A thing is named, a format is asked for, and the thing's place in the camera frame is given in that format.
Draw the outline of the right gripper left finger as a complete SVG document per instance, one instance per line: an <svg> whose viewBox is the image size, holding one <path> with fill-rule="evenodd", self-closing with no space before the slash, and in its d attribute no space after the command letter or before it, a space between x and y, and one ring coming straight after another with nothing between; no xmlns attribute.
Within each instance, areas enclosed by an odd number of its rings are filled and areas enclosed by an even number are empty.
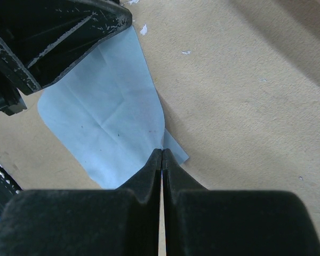
<svg viewBox="0 0 320 256"><path fill-rule="evenodd" d="M112 190L25 190L0 221L0 255L157 255L162 151Z"/></svg>

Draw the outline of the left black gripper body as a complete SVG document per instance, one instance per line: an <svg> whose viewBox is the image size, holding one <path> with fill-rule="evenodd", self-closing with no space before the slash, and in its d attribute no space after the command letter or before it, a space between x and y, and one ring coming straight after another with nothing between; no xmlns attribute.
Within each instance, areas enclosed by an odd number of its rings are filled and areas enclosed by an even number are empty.
<svg viewBox="0 0 320 256"><path fill-rule="evenodd" d="M25 109L27 109L26 104L17 89L11 87L0 89L0 112L12 116Z"/></svg>

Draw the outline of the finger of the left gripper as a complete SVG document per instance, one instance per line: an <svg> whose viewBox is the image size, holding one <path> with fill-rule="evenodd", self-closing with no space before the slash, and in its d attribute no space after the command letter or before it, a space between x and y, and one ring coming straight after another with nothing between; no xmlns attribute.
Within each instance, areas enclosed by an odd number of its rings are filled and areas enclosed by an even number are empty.
<svg viewBox="0 0 320 256"><path fill-rule="evenodd" d="M0 1L0 79L40 91L131 24L119 1Z"/></svg>

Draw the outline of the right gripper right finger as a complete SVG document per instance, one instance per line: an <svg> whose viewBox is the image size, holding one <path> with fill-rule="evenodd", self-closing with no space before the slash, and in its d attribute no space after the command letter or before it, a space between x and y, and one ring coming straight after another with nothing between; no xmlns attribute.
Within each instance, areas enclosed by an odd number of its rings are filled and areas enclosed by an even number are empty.
<svg viewBox="0 0 320 256"><path fill-rule="evenodd" d="M302 200L279 190L209 190L162 153L167 255L320 255Z"/></svg>

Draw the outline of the blue tape patch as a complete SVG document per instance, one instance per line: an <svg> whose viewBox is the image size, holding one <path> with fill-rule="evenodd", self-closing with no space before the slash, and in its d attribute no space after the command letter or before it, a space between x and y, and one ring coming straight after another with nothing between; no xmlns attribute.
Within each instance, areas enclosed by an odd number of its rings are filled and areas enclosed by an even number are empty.
<svg viewBox="0 0 320 256"><path fill-rule="evenodd" d="M133 27L99 44L42 93L38 113L101 188L137 173L154 149L188 154L165 127L161 102Z"/></svg>

